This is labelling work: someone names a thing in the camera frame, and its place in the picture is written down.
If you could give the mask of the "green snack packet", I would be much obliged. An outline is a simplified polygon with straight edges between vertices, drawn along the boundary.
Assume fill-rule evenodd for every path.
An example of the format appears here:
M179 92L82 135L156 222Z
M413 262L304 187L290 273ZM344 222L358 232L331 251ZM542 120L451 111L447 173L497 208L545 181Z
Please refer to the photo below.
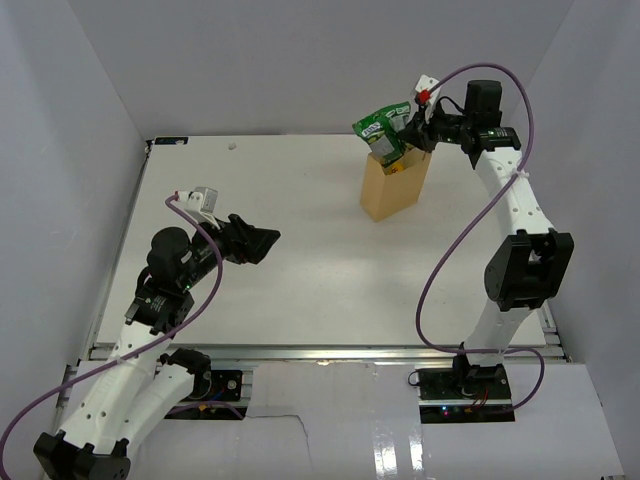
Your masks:
M387 105L352 124L352 130L370 148L383 168L390 167L408 150L399 138L410 119L408 101Z

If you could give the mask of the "yellow snack packet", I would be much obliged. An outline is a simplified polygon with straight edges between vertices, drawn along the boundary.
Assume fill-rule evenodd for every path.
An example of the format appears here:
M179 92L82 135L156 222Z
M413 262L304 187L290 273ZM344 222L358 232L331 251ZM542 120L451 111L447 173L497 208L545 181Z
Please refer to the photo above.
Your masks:
M396 162L394 162L391 167L390 167L390 173L394 174L394 173L399 173L402 172L405 169L403 163L398 160Z

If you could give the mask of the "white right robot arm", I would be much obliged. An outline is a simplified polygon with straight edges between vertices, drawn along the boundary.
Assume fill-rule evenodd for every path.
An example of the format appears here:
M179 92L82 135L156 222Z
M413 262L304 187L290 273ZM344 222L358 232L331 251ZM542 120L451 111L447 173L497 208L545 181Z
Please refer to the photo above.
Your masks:
M455 114L442 108L436 79L421 76L414 92L417 111L400 139L427 153L440 143L459 146L490 197L478 216L495 213L502 237L484 270L487 301L478 323L452 351L452 388L472 399L499 382L517 330L557 295L574 240L539 205L524 169L530 150L502 123L500 82L470 81Z

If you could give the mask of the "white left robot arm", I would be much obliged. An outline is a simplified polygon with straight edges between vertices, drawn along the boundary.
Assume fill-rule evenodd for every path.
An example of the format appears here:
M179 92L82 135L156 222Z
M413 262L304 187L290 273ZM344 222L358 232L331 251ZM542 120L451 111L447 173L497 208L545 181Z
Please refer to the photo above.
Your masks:
M179 227L154 235L104 370L59 431L41 434L34 445L49 478L126 478L140 445L165 415L182 399L209 392L207 355L166 352L194 305L191 290L225 261L260 263L280 236L236 214L204 221L193 235Z

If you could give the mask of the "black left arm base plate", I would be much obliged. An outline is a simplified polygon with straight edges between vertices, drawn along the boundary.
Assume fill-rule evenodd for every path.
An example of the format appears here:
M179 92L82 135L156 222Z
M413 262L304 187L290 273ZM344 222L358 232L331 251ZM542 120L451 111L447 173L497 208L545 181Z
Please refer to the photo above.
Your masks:
M205 400L237 402L242 397L241 370L212 370Z

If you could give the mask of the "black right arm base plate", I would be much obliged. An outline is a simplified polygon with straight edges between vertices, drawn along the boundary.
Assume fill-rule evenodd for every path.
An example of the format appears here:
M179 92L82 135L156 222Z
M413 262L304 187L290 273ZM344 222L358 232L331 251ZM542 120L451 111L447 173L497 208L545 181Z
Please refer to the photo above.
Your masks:
M495 374L463 377L452 368L423 368L412 371L408 384L419 389L422 400L496 400L509 402L511 389L503 368Z

